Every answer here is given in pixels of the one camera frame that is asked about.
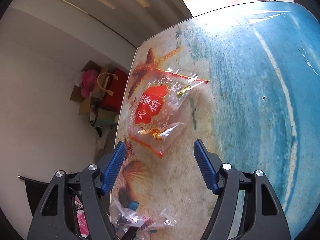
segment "transparent plastic bag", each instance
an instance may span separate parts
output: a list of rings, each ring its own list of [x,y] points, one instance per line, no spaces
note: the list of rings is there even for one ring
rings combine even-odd
[[[180,108],[188,96],[196,97],[208,80],[191,73],[155,69],[145,80],[145,89],[132,106],[128,123],[129,137],[162,158],[177,138],[189,116]]]
[[[119,201],[112,200],[109,206],[111,223],[116,230],[116,234],[121,238],[130,227],[139,228],[136,232],[136,239],[149,240],[152,233],[157,229],[173,227],[177,222],[166,213],[164,209],[157,217],[148,217],[138,212],[123,208]]]

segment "plastic wrapper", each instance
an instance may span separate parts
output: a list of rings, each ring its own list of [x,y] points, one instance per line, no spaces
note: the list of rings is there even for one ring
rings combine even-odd
[[[110,218],[116,234],[121,238],[130,227],[139,228],[136,232],[136,240],[150,240],[151,234],[161,228],[173,227],[177,222],[170,217],[164,209],[157,217],[148,217],[139,214],[130,208],[122,208],[117,200],[112,200],[110,206]]]
[[[196,97],[208,80],[197,75],[156,69],[145,80],[145,89],[135,99],[130,114],[129,137],[162,158],[189,116],[180,114],[183,101]]]

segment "starfish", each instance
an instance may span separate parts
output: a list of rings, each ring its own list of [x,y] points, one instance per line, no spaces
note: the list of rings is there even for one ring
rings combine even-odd
[[[147,75],[151,70],[154,70],[160,66],[161,63],[166,61],[167,59],[171,58],[173,55],[178,53],[182,47],[178,47],[169,53],[165,54],[162,57],[155,57],[155,53],[153,48],[150,48],[147,54],[147,60],[145,63],[138,65],[133,71],[133,76],[138,76],[138,79],[130,88],[128,99],[132,96],[133,92],[136,88],[140,85],[141,81],[143,80],[144,76]]]

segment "starfish print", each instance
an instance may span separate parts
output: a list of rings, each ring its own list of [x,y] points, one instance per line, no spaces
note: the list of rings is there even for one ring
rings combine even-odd
[[[145,75],[147,75],[151,70],[158,68],[161,63],[171,58],[173,55],[178,53],[181,49],[182,47],[178,47],[170,51],[169,53],[165,54],[164,56],[156,58],[153,48],[150,48],[148,51],[146,62],[138,65],[132,72],[132,75],[138,76],[138,79],[130,88],[128,99],[132,96],[133,92],[140,85]]]

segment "red label with white text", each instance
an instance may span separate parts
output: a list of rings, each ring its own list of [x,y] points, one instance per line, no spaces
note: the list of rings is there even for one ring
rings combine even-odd
[[[166,85],[149,87],[143,92],[136,113],[134,124],[150,123],[151,118],[158,115],[164,105],[163,97],[168,93]]]

